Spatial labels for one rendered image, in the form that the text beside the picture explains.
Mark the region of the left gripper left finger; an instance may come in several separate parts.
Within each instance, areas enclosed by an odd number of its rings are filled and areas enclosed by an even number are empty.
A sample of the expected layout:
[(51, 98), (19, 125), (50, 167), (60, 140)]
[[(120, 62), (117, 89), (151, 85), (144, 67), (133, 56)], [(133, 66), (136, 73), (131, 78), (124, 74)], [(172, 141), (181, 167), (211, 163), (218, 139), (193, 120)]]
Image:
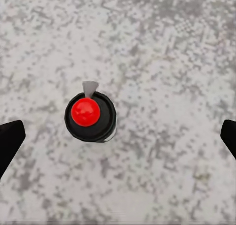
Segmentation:
[(0, 178), (26, 137), (23, 122), (15, 120), (0, 125)]

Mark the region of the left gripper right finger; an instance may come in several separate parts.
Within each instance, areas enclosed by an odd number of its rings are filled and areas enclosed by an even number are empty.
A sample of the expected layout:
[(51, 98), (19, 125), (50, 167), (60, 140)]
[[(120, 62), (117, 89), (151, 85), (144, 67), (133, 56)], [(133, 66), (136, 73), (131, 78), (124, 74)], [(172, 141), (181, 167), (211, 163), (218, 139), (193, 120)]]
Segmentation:
[(221, 138), (236, 159), (236, 121), (226, 119), (221, 129)]

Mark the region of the pesticide atomizer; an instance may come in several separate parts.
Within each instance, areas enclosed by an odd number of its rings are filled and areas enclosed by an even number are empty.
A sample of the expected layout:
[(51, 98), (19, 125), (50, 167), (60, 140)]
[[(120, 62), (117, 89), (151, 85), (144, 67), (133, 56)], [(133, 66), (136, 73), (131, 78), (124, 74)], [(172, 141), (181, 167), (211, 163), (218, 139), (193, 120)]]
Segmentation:
[(117, 113), (113, 102), (96, 91), (98, 83), (82, 81), (84, 92), (78, 93), (65, 109), (67, 129), (83, 142), (105, 143), (116, 130)]

